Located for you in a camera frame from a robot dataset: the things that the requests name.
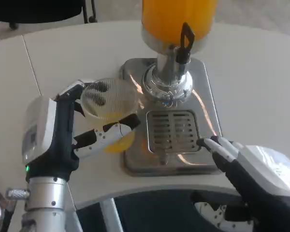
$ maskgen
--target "metal base plate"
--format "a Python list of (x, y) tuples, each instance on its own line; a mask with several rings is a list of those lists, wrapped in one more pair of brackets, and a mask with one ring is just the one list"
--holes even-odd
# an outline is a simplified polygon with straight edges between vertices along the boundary
[[(123, 153), (125, 169), (131, 175), (144, 176), (208, 174), (217, 171), (211, 154), (205, 148), (195, 144), (196, 136), (204, 138), (221, 135), (204, 64), (197, 59), (191, 59), (189, 72), (193, 77), (194, 87), (191, 96), (185, 102), (157, 102), (149, 101), (144, 94), (144, 88), (142, 88), (143, 75), (148, 67), (155, 62), (155, 58), (133, 58), (126, 61), (121, 69), (122, 78), (131, 82), (138, 91), (140, 98), (138, 116), (142, 122), (136, 129), (133, 145)], [(170, 119), (170, 114), (174, 117), (176, 112), (178, 115), (187, 114), (187, 117), (194, 119), (194, 131), (196, 130), (196, 133), (193, 133), (194, 148), (191, 146), (187, 149), (178, 149), (178, 145), (177, 149), (173, 149), (173, 147), (171, 149), (153, 148), (155, 139), (151, 136), (157, 136), (157, 133), (154, 131), (152, 117), (157, 114), (161, 115), (163, 112), (168, 119)], [(186, 129), (181, 127), (178, 132), (181, 130), (184, 132)], [(176, 134), (174, 134), (176, 130), (173, 128), (173, 134), (170, 136), (176, 138)]]

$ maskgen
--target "floor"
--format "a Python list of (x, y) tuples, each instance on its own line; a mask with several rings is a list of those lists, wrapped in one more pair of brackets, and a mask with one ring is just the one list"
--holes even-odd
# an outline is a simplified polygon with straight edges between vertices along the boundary
[[(99, 22), (141, 18), (142, 0), (95, 0), (95, 3)], [(88, 15), (92, 15), (90, 0), (87, 0), (87, 5)], [(215, 20), (290, 35), (290, 0), (218, 0)], [(22, 24), (16, 31), (11, 31), (7, 23), (0, 22), (0, 38), (82, 23), (82, 14), (56, 23)]]

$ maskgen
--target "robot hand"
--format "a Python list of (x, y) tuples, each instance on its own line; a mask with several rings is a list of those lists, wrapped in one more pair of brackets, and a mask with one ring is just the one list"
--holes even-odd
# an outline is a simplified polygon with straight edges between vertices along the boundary
[(290, 232), (290, 160), (261, 146), (244, 146), (223, 137), (199, 139), (217, 167), (242, 196), (257, 231)]

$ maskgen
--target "dispenser lever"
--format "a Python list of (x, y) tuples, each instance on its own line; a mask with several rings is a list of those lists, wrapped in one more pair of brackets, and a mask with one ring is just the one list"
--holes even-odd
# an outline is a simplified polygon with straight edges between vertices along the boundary
[[(185, 40), (188, 40), (188, 46), (185, 47)], [(180, 47), (177, 51), (176, 62), (185, 64), (189, 61), (190, 51), (194, 43), (195, 35), (188, 23), (183, 23), (180, 34)]]

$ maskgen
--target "white plastic casing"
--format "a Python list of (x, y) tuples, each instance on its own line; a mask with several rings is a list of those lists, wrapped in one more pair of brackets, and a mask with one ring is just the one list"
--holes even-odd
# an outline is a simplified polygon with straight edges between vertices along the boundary
[(290, 196), (290, 159), (262, 146), (244, 146), (238, 162), (265, 191), (277, 196)]
[(51, 146), (57, 103), (40, 96), (32, 101), (26, 110), (22, 142), (23, 163), (29, 164)]

